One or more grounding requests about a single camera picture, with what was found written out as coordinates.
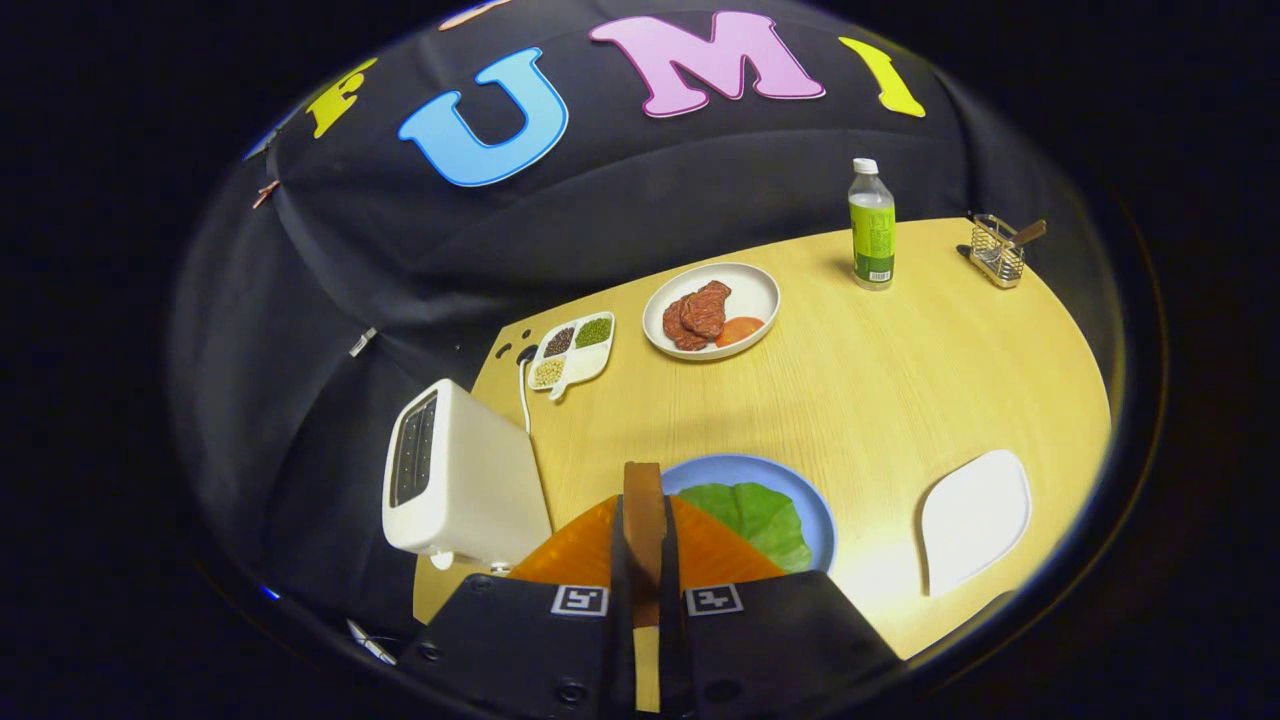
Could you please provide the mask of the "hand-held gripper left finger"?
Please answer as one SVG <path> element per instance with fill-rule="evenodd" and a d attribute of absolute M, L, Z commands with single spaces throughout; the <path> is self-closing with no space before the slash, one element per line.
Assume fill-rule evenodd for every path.
<path fill-rule="evenodd" d="M 448 719 L 632 719 L 636 662 L 623 500 L 608 584 L 466 577 L 398 657 Z"/>

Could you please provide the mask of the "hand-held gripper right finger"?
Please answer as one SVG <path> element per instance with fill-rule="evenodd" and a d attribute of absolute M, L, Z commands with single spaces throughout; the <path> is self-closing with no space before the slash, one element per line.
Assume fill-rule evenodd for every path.
<path fill-rule="evenodd" d="M 667 510 L 657 639 L 663 719 L 837 719 L 904 662 L 823 571 L 682 588 Z"/>

